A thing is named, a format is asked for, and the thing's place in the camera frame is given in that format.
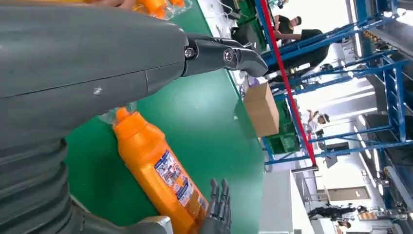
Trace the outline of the person's hand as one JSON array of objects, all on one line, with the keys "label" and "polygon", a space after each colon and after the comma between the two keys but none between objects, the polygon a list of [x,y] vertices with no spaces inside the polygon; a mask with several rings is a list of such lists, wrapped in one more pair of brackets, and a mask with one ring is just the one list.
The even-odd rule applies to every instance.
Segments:
[{"label": "person's hand", "polygon": [[132,10],[136,6],[136,1],[135,0],[95,0],[93,4],[100,5],[100,6],[111,6],[111,7],[118,7],[122,9]]}]

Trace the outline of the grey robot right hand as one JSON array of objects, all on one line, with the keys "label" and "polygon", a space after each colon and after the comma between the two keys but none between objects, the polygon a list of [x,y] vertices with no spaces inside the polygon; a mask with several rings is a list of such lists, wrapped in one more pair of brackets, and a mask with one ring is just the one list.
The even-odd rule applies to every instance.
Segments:
[{"label": "grey robot right hand", "polygon": [[231,207],[227,181],[223,179],[221,186],[215,179],[210,180],[211,195],[206,217],[199,229],[199,234],[230,234]]}]

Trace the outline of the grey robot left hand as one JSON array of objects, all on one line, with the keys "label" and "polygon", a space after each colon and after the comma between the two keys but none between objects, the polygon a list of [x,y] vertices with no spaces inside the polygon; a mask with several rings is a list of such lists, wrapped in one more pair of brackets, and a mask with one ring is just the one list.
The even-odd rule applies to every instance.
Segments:
[{"label": "grey robot left hand", "polygon": [[235,41],[123,9],[4,0],[0,148],[54,144],[179,77],[219,69],[260,77],[267,65]]}]

